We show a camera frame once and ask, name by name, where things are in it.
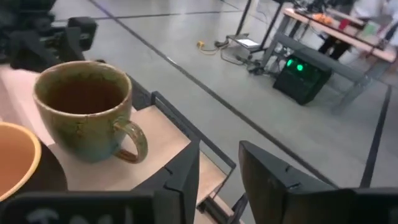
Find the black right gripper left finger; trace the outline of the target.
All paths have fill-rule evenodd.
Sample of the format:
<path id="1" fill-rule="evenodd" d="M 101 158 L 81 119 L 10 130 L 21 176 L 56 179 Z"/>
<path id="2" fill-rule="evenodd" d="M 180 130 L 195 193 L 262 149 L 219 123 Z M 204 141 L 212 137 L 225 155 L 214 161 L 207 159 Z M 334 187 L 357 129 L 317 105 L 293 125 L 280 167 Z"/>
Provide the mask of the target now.
<path id="1" fill-rule="evenodd" d="M 1 205 L 1 223 L 193 223 L 199 143 L 130 191 L 29 192 Z"/>

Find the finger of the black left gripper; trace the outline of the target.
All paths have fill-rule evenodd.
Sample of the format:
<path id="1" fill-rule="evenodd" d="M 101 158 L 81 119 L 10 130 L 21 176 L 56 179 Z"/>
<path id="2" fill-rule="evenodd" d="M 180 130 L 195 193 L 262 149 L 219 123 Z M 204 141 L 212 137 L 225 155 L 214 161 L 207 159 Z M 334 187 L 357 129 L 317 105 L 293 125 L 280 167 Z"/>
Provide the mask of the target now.
<path id="1" fill-rule="evenodd" d="M 58 42 L 58 56 L 63 62 L 85 60 L 84 51 L 91 49 L 97 23 L 91 17 L 71 17 Z"/>
<path id="2" fill-rule="evenodd" d="M 59 59 L 40 42 L 40 36 L 36 31 L 15 31 L 10 38 L 11 68 L 43 72 L 59 64 Z"/>

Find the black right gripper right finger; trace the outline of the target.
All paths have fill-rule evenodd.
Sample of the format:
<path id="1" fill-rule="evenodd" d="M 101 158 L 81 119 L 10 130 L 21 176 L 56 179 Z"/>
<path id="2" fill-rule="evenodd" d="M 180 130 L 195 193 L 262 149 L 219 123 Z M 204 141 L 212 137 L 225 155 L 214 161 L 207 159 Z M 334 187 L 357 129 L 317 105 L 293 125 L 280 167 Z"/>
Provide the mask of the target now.
<path id="1" fill-rule="evenodd" d="M 256 223 L 397 223 L 396 188 L 336 189 L 249 141 L 239 165 Z"/>

